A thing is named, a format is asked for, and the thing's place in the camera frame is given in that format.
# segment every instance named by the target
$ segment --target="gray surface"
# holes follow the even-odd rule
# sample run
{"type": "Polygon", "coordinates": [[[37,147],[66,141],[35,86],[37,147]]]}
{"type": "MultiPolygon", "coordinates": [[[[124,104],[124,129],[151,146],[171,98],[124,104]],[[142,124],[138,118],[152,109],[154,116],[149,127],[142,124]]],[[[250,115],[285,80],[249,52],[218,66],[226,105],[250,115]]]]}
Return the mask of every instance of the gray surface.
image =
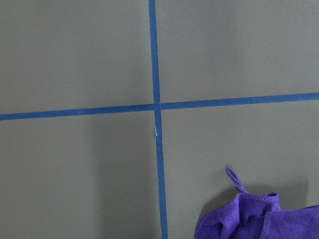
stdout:
{"type": "MultiPolygon", "coordinates": [[[[319,92],[319,3],[157,1],[163,102],[319,92]]],[[[0,3],[0,114],[153,102],[148,1],[0,3]]],[[[169,239],[319,204],[319,101],[164,111],[169,239]]],[[[160,239],[154,113],[0,121],[0,238],[160,239]]]]}
{"type": "Polygon", "coordinates": [[[160,239],[153,113],[0,122],[1,239],[160,239]]]}
{"type": "Polygon", "coordinates": [[[162,101],[319,91],[318,11],[318,1],[157,1],[162,101]]]}
{"type": "Polygon", "coordinates": [[[192,238],[199,217],[235,197],[227,164],[283,209],[319,204],[318,112],[317,101],[163,112],[170,238],[192,238]]]}
{"type": "Polygon", "coordinates": [[[0,22],[0,114],[153,102],[147,0],[5,0],[0,22]]]}

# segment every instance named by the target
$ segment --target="blue tape strip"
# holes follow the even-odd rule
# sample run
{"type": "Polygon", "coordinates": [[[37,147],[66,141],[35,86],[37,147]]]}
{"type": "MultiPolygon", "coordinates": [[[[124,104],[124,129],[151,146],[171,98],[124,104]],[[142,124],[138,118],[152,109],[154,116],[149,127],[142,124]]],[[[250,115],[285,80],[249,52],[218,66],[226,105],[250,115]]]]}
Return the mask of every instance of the blue tape strip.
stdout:
{"type": "MultiPolygon", "coordinates": [[[[266,103],[294,102],[294,101],[314,101],[314,100],[319,100],[319,93],[161,103],[160,108],[162,110],[174,110],[174,109],[187,109],[187,108],[235,106],[235,105],[266,104],[266,103]]],[[[26,112],[26,113],[2,114],[0,115],[0,121],[13,120],[13,119],[21,120],[21,119],[34,119],[34,118],[141,112],[141,111],[153,111],[153,110],[154,110],[154,105],[147,104],[147,105],[115,106],[115,107],[59,110],[59,111],[26,112]]]]}
{"type": "Polygon", "coordinates": [[[162,110],[319,100],[319,93],[162,103],[162,110]]]}
{"type": "Polygon", "coordinates": [[[74,110],[3,114],[3,115],[0,115],[0,120],[13,120],[13,119],[20,120],[20,119],[33,119],[33,118],[82,116],[82,115],[112,114],[112,113],[124,113],[124,112],[153,111],[153,110],[154,110],[153,104],[134,105],[134,106],[115,106],[115,107],[74,109],[74,110]]]}
{"type": "Polygon", "coordinates": [[[155,114],[155,130],[156,130],[156,153],[157,153],[158,178],[159,178],[160,226],[161,226],[162,239],[168,239],[163,142],[162,142],[162,128],[161,128],[160,75],[159,75],[155,0],[149,0],[149,14],[150,14],[151,53],[152,53],[152,73],[153,73],[154,114],[155,114]]]}

